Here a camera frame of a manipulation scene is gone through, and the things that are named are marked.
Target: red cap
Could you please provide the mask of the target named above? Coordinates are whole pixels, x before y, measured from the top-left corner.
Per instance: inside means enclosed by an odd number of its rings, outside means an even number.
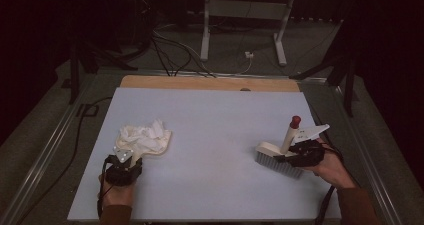
[[[290,123],[290,127],[293,129],[298,129],[299,128],[299,123],[300,123],[300,117],[299,116],[293,116],[292,117],[292,121]]]

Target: table surface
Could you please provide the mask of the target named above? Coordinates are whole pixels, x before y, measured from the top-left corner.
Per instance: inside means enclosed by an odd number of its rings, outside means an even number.
[[[301,127],[315,125],[291,80],[127,76],[112,99],[68,219],[97,220],[97,176],[119,128],[161,119],[173,133],[169,148],[143,159],[132,219],[312,220],[329,185],[309,172],[293,179],[254,161],[260,142],[282,143],[293,115],[302,117]],[[336,194],[327,217],[340,218]]]

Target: hand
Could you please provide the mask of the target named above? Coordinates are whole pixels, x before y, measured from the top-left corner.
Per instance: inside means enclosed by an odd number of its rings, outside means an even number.
[[[99,181],[102,182],[102,175],[99,176]],[[132,207],[134,201],[134,189],[135,182],[129,186],[118,187],[112,186],[105,180],[103,185],[103,207],[109,205],[126,205]]]
[[[321,138],[318,138],[317,141],[323,147],[331,149]],[[313,171],[315,175],[320,176],[337,189],[357,187],[339,157],[331,151],[325,151],[324,159],[318,165],[303,168]]]

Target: dark background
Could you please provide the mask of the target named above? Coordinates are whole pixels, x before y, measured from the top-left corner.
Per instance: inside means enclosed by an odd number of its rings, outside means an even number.
[[[190,22],[186,11],[203,9],[203,0],[150,1],[181,26]],[[130,8],[108,8],[104,0],[0,0],[0,144],[56,81],[54,69],[69,59],[70,37],[79,34],[103,48],[116,47],[119,38],[111,34],[123,25],[114,21],[125,20],[119,17],[125,9]],[[326,59],[356,54],[357,75],[421,186],[423,11],[420,0],[295,0],[291,13],[297,22],[344,20]]]

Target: brush bristles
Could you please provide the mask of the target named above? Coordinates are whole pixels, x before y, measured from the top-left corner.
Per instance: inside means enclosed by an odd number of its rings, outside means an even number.
[[[270,157],[261,152],[256,152],[256,162],[270,168],[276,172],[279,172],[285,176],[292,178],[299,178],[302,174],[302,169],[292,167],[289,163],[279,163],[273,157]]]

